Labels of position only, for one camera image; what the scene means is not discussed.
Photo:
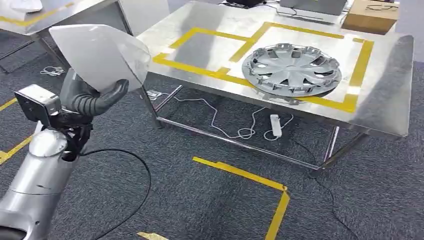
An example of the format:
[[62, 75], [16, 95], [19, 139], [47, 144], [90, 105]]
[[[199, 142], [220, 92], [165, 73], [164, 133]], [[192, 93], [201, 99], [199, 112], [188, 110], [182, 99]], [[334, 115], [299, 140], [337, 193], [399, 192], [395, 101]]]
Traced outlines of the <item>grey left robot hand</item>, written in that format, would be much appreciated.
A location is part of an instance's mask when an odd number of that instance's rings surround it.
[[69, 68], [60, 91], [62, 106], [72, 112], [95, 117], [107, 112], [129, 89], [129, 81], [120, 79], [110, 91], [100, 93], [86, 83], [73, 68]]

